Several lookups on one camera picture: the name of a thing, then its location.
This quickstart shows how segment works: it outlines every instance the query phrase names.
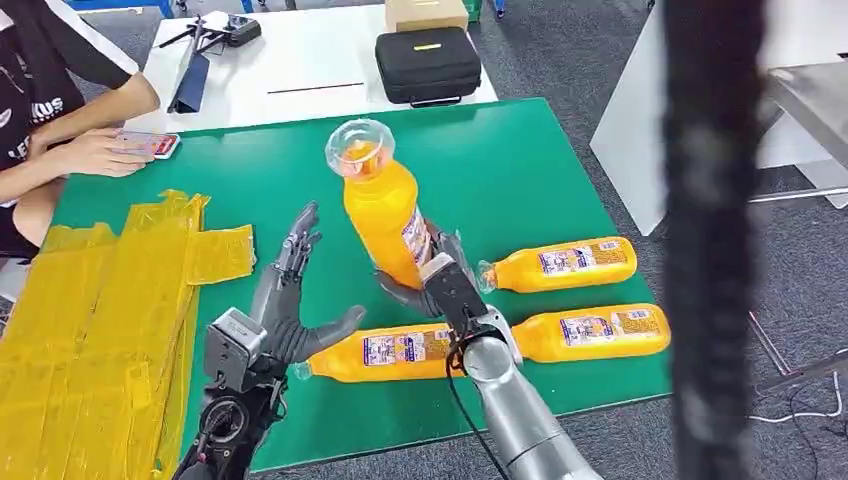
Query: yellow plastic bag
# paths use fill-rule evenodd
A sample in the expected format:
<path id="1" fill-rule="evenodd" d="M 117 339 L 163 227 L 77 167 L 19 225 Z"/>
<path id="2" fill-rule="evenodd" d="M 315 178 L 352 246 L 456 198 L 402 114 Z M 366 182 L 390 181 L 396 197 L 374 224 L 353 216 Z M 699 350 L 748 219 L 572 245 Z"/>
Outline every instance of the yellow plastic bag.
<path id="1" fill-rule="evenodd" d="M 124 231 L 54 227 L 0 341 L 3 479 L 170 478 L 195 285 L 251 273 L 250 226 L 201 232 L 207 197 L 164 192 Z"/>

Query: green table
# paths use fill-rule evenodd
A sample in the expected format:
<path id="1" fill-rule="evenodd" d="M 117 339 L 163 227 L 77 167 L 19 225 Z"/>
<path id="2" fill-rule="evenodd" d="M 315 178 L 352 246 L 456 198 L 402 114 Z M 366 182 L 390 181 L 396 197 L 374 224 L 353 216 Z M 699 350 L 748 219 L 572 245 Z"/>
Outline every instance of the green table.
<path id="1" fill-rule="evenodd" d="M 542 99 L 369 115 L 387 124 L 396 158 L 418 179 L 422 212 L 446 230 L 459 228 L 469 261 L 497 260 L 523 247 L 616 233 L 559 123 Z M 121 230 L 130 204 L 156 201 L 167 188 L 212 197 L 207 229 L 251 223 L 257 271 L 276 255 L 291 221 L 309 200 L 320 203 L 318 244 L 307 269 L 304 323 L 319 325 L 362 304 L 362 328 L 427 323 L 390 301 L 342 206 L 342 180 L 327 167 L 324 144 L 344 118 L 210 130 L 183 136 L 170 160 L 124 179 L 75 175 L 54 223 L 95 221 Z M 201 391 L 201 328 L 228 307 L 248 311 L 258 274 L 203 287 L 185 448 L 196 431 Z M 547 311 L 651 302 L 640 275 L 591 288 L 485 300 L 511 324 Z M 641 358 L 536 364 L 523 370 L 556 414 L 646 399 L 669 392 L 665 352 Z M 482 425 L 473 386 L 459 391 Z M 254 470 L 409 445 L 469 431 L 445 380 L 342 384 L 290 378 L 288 418 L 274 426 Z"/>

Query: white cable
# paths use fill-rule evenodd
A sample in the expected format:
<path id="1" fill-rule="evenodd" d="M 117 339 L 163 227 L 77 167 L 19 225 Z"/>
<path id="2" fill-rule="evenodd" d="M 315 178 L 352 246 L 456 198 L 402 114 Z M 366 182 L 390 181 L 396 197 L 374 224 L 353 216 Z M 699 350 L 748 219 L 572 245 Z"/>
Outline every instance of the white cable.
<path id="1" fill-rule="evenodd" d="M 842 352 L 848 352 L 848 348 L 843 348 L 836 352 L 836 354 L 840 354 Z M 757 416 L 749 416 L 751 420 L 757 420 L 759 422 L 766 423 L 783 423 L 788 422 L 796 417 L 825 417 L 825 418 L 833 418 L 842 415 L 842 391 L 839 389 L 839 373 L 835 370 L 833 371 L 833 390 L 836 392 L 836 411 L 833 413 L 820 413 L 820 412 L 799 412 L 794 413 L 792 415 L 787 415 L 785 417 L 780 418 L 766 418 L 766 417 L 757 417 Z"/>

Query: orange juice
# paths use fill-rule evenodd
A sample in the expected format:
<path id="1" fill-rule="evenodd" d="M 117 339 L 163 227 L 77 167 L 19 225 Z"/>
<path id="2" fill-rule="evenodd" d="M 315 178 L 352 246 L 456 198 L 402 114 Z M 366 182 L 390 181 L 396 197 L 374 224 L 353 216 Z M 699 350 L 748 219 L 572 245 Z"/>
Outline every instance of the orange juice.
<path id="1" fill-rule="evenodd" d="M 650 355 L 671 341 L 665 314 L 647 303 L 541 313 L 512 335 L 524 358 L 542 363 Z"/>
<path id="2" fill-rule="evenodd" d="M 345 383 L 444 377 L 448 331 L 445 323 L 360 330 L 313 355 L 308 370 Z"/>
<path id="3" fill-rule="evenodd" d="M 345 383 L 443 378 L 449 331 L 445 323 L 360 330 L 296 373 Z M 512 335 L 524 358 L 542 363 L 650 355 L 671 339 L 662 310 L 645 303 L 542 313 L 512 327 Z"/>
<path id="4" fill-rule="evenodd" d="M 636 252 L 626 238 L 603 237 L 519 250 L 504 260 L 480 262 L 480 289 L 519 293 L 602 285 L 636 272 Z"/>
<path id="5" fill-rule="evenodd" d="M 336 129 L 325 153 L 344 177 L 345 210 L 374 265 L 420 289 L 418 268 L 430 259 L 430 233 L 418 209 L 418 184 L 394 160 L 394 148 L 388 127 L 359 119 Z"/>

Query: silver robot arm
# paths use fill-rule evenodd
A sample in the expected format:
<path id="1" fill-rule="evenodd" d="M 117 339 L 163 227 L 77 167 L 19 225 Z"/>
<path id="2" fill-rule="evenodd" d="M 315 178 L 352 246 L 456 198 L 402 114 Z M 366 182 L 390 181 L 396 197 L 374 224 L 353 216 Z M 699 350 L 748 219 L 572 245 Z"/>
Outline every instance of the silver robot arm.
<path id="1" fill-rule="evenodd" d="M 485 305 L 446 253 L 421 270 L 424 289 L 445 314 L 454 348 L 480 393 L 486 426 L 513 480 L 603 480 L 518 369 L 522 357 L 503 314 Z"/>

